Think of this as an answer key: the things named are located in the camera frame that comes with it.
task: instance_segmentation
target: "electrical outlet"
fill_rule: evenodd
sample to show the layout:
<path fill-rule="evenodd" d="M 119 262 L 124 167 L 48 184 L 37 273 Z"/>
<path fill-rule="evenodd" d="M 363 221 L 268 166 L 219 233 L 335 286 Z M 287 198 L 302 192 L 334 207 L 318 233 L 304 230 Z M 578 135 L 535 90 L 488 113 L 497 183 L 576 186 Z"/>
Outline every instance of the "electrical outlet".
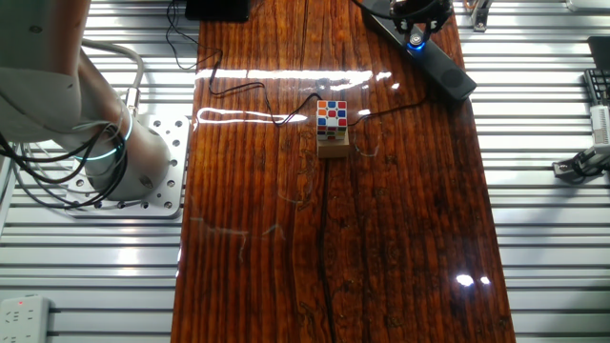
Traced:
<path fill-rule="evenodd" d="M 0 343 L 45 343 L 49 300 L 32 295 L 0 303 Z"/>

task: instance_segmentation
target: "glossy wooden surface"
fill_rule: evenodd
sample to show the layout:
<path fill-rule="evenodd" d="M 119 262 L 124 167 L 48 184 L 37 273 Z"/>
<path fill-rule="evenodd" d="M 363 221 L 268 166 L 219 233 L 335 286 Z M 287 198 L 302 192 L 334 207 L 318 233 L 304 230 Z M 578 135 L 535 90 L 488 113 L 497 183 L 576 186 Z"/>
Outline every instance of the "glossy wooden surface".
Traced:
<path fill-rule="evenodd" d="M 218 90 L 262 81 L 279 113 L 317 91 L 350 122 L 425 96 L 349 1 L 268 0 L 251 18 L 201 26 L 225 53 Z M 454 20 L 434 40 L 463 65 Z M 211 96 L 208 62 L 172 342 L 515 341 L 469 106 L 364 121 L 348 159 L 318 160 L 314 101 L 277 129 L 261 89 Z"/>

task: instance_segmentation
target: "small wooden stand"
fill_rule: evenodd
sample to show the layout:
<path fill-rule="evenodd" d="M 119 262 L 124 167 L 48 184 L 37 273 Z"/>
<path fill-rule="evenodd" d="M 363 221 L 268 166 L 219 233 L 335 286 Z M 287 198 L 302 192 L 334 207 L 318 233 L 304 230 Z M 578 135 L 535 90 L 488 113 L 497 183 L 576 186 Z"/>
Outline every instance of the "small wooden stand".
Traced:
<path fill-rule="evenodd" d="M 350 154 L 350 134 L 345 131 L 344 139 L 317 141 L 317 158 L 343 158 Z"/>

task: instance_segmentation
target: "colorful cube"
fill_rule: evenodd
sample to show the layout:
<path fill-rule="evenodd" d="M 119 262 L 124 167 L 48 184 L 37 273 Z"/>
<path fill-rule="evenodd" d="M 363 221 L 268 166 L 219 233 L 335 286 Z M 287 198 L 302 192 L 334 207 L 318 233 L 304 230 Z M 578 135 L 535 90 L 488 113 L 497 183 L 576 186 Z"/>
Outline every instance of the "colorful cube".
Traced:
<path fill-rule="evenodd" d="M 347 131 L 347 102 L 318 101 L 317 102 L 317 139 L 345 139 Z"/>

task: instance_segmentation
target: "keyboard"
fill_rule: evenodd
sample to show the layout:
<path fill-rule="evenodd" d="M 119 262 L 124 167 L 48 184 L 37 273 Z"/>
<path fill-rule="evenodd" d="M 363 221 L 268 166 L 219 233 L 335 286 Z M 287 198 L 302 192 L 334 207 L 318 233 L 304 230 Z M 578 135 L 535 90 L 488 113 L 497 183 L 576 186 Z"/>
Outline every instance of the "keyboard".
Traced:
<path fill-rule="evenodd" d="M 610 90 L 610 71 L 586 70 L 584 82 L 587 84 L 589 95 L 593 99 L 593 105 L 600 105 L 601 99 L 606 98 Z"/>

